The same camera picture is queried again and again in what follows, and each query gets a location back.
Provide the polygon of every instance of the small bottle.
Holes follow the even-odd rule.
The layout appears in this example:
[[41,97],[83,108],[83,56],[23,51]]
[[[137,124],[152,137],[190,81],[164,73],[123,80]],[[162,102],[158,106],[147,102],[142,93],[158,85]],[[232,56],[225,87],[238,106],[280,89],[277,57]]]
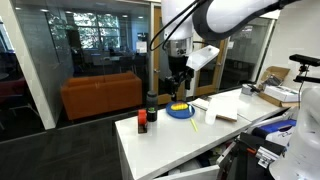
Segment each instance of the small bottle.
[[158,114],[158,96],[154,91],[148,91],[147,94],[147,120],[155,122]]

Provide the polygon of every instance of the office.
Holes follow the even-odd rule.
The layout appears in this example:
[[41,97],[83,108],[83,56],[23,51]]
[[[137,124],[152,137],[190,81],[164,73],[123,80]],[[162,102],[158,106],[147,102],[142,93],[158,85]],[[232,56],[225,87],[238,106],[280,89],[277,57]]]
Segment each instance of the office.
[[[168,98],[168,96],[160,96],[161,94],[165,93],[165,91],[161,92],[160,90],[163,86],[161,80],[163,80],[167,76],[167,73],[170,73],[168,68],[162,68],[163,66],[166,67],[165,62],[167,61],[160,60],[159,62],[158,60],[158,62],[155,61],[150,64],[146,63],[151,62],[151,59],[157,59],[156,56],[158,56],[159,59],[163,59],[165,58],[163,56],[166,56],[166,54],[164,54],[164,52],[158,52],[158,54],[157,52],[153,54],[144,54],[138,53],[137,50],[137,42],[149,42],[151,38],[145,40],[144,37],[152,37],[151,35],[155,34],[154,32],[156,32],[155,30],[157,26],[160,29],[160,21],[158,20],[157,24],[155,23],[156,21],[153,20],[153,18],[157,16],[156,12],[159,12],[159,10],[157,10],[159,6],[157,4],[150,5],[148,2],[128,5],[127,2],[112,1],[110,3],[114,3],[111,6],[114,12],[111,10],[107,12],[105,11],[105,9],[108,8],[105,6],[108,6],[108,3],[109,2],[106,2],[105,4],[95,4],[94,7],[98,8],[99,11],[94,10],[90,12],[88,11],[88,8],[76,8],[76,5],[74,5],[75,3],[69,4],[71,5],[71,7],[63,7],[66,4],[61,5],[58,2],[46,2],[42,3],[42,6],[40,7],[39,3],[29,3],[28,5],[25,5],[23,4],[23,1],[16,1],[12,3],[14,6],[11,8],[11,12],[9,12],[8,9],[5,9],[3,10],[4,14],[0,14],[3,19],[4,25],[8,30],[8,35],[12,41],[12,44],[14,47],[16,46],[15,50],[17,59],[20,62],[21,69],[24,73],[26,82],[28,83],[30,92],[35,101],[39,116],[41,117],[41,120],[43,122],[43,132],[45,133],[46,131],[44,129],[52,129],[57,127],[57,125],[59,129],[59,123],[61,122],[65,122],[61,126],[71,127],[74,124],[72,124],[72,121],[70,120],[73,120],[73,123],[75,123],[76,125],[80,125],[82,123],[95,122],[93,120],[101,119],[103,117],[113,116],[113,111],[116,110],[122,110],[122,112],[131,112],[134,111],[134,109],[137,107],[143,107],[145,104],[145,102],[143,101],[146,96],[146,91],[150,89],[150,86],[152,86],[149,82],[159,87],[159,101],[161,101],[162,104],[166,104],[168,103],[168,100],[170,100],[170,97]],[[302,6],[311,6],[316,9],[316,2],[310,1],[310,4],[304,2],[302,3]],[[317,11],[315,10],[310,13],[305,13],[303,12],[304,8],[299,8],[298,5],[298,3],[293,5],[297,8],[290,6],[288,9],[283,10],[283,16],[281,16],[280,13],[280,18],[277,21],[274,19],[266,20],[265,18],[256,19],[251,24],[245,27],[246,29],[245,31],[243,31],[243,33],[236,34],[230,39],[222,42],[212,42],[212,44],[215,45],[215,47],[218,47],[221,52],[221,55],[217,57],[217,60],[215,62],[220,61],[221,64],[224,65],[224,67],[220,67],[219,69],[219,64],[208,64],[205,68],[200,70],[199,75],[196,73],[196,78],[194,78],[194,82],[192,82],[191,84],[197,86],[193,89],[193,91],[188,92],[189,96],[217,93],[223,88],[230,89],[233,87],[237,87],[237,85],[239,85],[238,82],[241,80],[259,80],[259,74],[261,75],[260,72],[264,72],[265,69],[271,65],[291,69],[284,82],[284,85],[294,89],[298,89],[299,84],[295,84],[291,81],[291,79],[294,79],[294,77],[297,75],[296,72],[300,66],[298,63],[289,62],[288,57],[295,53],[305,54],[312,57],[318,56],[316,50],[318,42],[316,38],[317,36],[316,33],[313,32],[316,31],[316,23],[310,23],[313,22],[311,21],[312,19],[316,18],[316,16],[312,16],[311,14],[314,14]],[[133,9],[132,12],[135,12],[137,14],[129,14],[128,6],[130,7],[130,9]],[[301,30],[300,28],[293,28],[296,26],[296,24],[292,22],[292,19],[290,19],[292,16],[288,15],[290,14],[290,12],[298,10],[301,10],[302,12],[300,14],[303,15],[300,16],[300,14],[295,14],[293,15],[294,17],[298,19],[308,19],[308,21],[301,20],[301,23],[305,23],[303,25],[303,30]],[[35,20],[32,18],[27,19],[26,17],[42,17],[43,19]],[[63,28],[70,28],[70,30],[59,29],[61,28],[61,25],[63,25]],[[12,33],[14,35],[10,35],[10,29],[16,29],[16,27],[18,26],[20,26],[20,29],[18,29],[17,31],[20,31],[20,33]],[[258,34],[256,36],[255,33],[258,32],[256,32],[255,29],[258,29],[259,33],[263,35]],[[70,37],[72,35],[69,36],[66,35],[66,33],[62,33],[62,35],[58,33],[57,35],[54,31],[62,31],[64,33],[69,31],[70,34],[72,34],[73,32],[78,32],[79,35],[74,36],[78,37],[77,40],[74,40],[76,38],[59,39],[60,37]],[[309,36],[300,36],[301,31],[306,32],[305,34],[308,34]],[[37,38],[39,38],[36,39],[38,41],[31,38],[32,36],[36,36]],[[70,44],[70,42],[73,42],[70,41],[70,39],[74,40],[74,44]],[[38,47],[30,49],[30,45],[37,45]],[[249,50],[252,50],[254,48],[257,49],[252,51],[255,52],[255,54],[250,54],[252,52],[250,52]],[[129,57],[132,60],[136,60],[135,58],[137,57],[139,57],[139,59],[144,59],[142,60],[142,65],[147,68],[139,68],[137,64],[124,63],[123,66],[121,66],[120,63],[111,62],[112,60],[115,60],[117,58],[119,58],[118,60],[120,60],[120,57]],[[158,74],[154,74],[154,69],[156,69],[157,72],[158,70],[160,70],[160,72]],[[66,104],[68,102],[61,98],[61,88],[66,85],[66,82],[69,81],[70,78],[82,77],[81,80],[83,81],[91,81],[93,77],[101,77],[101,75],[103,75],[102,81],[98,81],[99,83],[97,83],[97,80],[94,80],[93,86],[104,86],[103,82],[106,78],[110,77],[110,74],[116,75],[121,71],[125,72],[127,70],[133,72],[132,74],[130,74],[133,79],[138,77],[141,80],[136,82],[138,84],[137,87],[139,86],[141,90],[137,89],[137,94],[133,95],[134,97],[141,97],[140,100],[137,99],[137,101],[130,107],[124,106],[126,104],[119,104],[119,107],[115,107],[114,110],[110,112],[108,112],[108,108],[101,108],[101,106],[97,105],[97,107],[92,108],[95,110],[98,109],[98,111],[96,112],[90,110],[90,112],[86,112],[86,114],[75,116],[75,119],[69,118],[69,116],[72,116],[72,113],[70,114],[70,111],[72,110],[69,109],[68,112],[68,109],[66,109]],[[317,70],[311,67],[311,75],[313,77],[317,77],[316,72]],[[306,83],[304,87],[307,86],[314,86],[314,84]],[[82,101],[80,101],[81,98],[77,97],[86,97],[90,96],[91,94],[97,94],[98,92],[94,91],[94,93],[90,93],[90,91],[82,91],[77,93],[80,94],[72,100],[76,101],[77,106],[81,111],[83,111],[85,106],[80,105],[85,104],[88,101],[87,99],[82,99]],[[107,97],[108,93],[97,97],[102,96],[108,100],[111,98]],[[96,104],[101,104],[105,101],[103,101],[103,98],[100,98],[97,99],[97,102],[99,103]],[[90,103],[88,103],[88,105],[90,104],[91,107],[95,105],[94,102]],[[63,111],[66,111],[65,116],[64,118],[60,119]],[[117,117],[114,120],[120,119],[124,119],[124,117],[121,117],[120,115],[120,118]]]

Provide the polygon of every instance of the couch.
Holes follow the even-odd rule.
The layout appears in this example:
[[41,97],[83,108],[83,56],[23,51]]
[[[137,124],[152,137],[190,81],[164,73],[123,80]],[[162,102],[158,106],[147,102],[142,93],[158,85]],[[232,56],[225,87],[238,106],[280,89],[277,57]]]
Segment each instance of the couch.
[[70,78],[61,88],[69,120],[142,104],[142,82],[132,72]]

